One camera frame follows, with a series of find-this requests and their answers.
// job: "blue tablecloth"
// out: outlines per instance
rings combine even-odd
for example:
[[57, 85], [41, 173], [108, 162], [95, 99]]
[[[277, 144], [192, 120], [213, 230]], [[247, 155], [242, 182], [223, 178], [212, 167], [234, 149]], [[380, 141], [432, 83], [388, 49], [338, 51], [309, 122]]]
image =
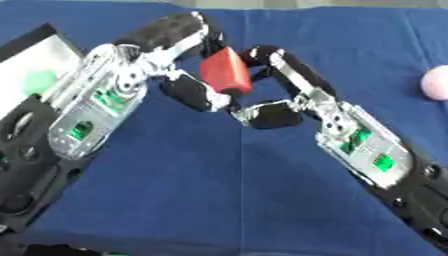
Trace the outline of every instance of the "blue tablecloth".
[[[163, 4], [13, 1], [0, 43], [51, 22], [80, 47], [180, 8]], [[419, 79], [448, 64], [448, 12], [318, 8], [204, 10], [236, 49], [284, 47], [344, 99], [448, 164], [445, 103]], [[183, 66], [197, 70], [198, 61]], [[20, 236], [131, 255], [439, 255], [316, 146], [317, 123], [257, 131], [196, 113], [156, 84], [83, 177]], [[247, 102], [285, 96], [272, 81]]]

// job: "pink ball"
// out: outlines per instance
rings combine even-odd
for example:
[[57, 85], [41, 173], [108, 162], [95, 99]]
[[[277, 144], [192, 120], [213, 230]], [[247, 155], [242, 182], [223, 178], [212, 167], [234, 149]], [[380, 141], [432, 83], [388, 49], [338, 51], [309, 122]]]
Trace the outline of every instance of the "pink ball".
[[448, 65], [430, 69], [421, 81], [423, 92], [433, 100], [448, 100]]

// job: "green object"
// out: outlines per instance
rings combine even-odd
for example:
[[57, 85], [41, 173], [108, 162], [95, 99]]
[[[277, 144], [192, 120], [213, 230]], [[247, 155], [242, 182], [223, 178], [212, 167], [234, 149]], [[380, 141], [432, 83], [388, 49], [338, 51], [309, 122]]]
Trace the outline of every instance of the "green object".
[[383, 172], [387, 172], [395, 165], [395, 161], [386, 154], [380, 154], [373, 164]]
[[372, 134], [372, 132], [362, 125], [358, 125], [358, 129], [350, 135], [349, 140], [342, 144], [341, 150], [350, 155], [359, 147], [367, 138]]
[[70, 130], [69, 134], [72, 138], [77, 140], [83, 140], [89, 133], [93, 130], [92, 122], [85, 121], [78, 123], [73, 129]]
[[126, 102], [113, 90], [98, 89], [93, 97], [114, 112], [121, 112], [126, 107]]
[[42, 94], [53, 86], [58, 78], [53, 70], [31, 71], [26, 74], [22, 85], [22, 92], [26, 96], [31, 94]]

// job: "red cube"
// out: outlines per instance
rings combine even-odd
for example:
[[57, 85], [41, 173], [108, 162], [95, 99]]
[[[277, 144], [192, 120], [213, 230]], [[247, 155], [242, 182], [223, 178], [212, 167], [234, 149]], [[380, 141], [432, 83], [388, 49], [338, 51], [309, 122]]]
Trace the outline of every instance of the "red cube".
[[241, 94], [252, 91], [249, 70], [240, 56], [226, 47], [203, 60], [199, 66], [202, 80], [217, 92], [237, 89]]

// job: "robotic arm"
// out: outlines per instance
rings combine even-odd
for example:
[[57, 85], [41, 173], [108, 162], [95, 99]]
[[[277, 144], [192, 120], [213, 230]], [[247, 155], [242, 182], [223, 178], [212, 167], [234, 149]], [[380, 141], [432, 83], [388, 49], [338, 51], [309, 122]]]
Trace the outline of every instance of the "robotic arm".
[[[290, 95], [289, 99], [248, 107], [240, 106], [237, 101], [250, 92], [250, 85], [238, 83], [245, 81], [246, 68], [233, 55], [224, 58], [224, 62], [210, 61], [210, 58], [203, 62], [207, 65], [205, 72], [201, 70], [204, 80], [215, 91], [232, 97], [226, 109], [234, 118], [256, 129], [298, 125], [303, 121], [303, 114], [319, 121], [321, 128], [315, 137], [319, 147], [347, 167], [408, 226], [448, 251], [446, 168], [426, 158], [362, 107], [339, 100], [327, 81], [281, 48], [259, 45], [240, 54], [247, 67], [265, 67], [252, 81], [272, 76]], [[233, 70], [234, 76], [216, 77], [222, 70]]]
[[148, 79], [184, 83], [191, 76], [175, 63], [210, 54], [222, 40], [201, 13], [168, 15], [96, 47], [76, 70], [2, 119], [0, 233], [22, 230], [61, 195], [142, 102]]

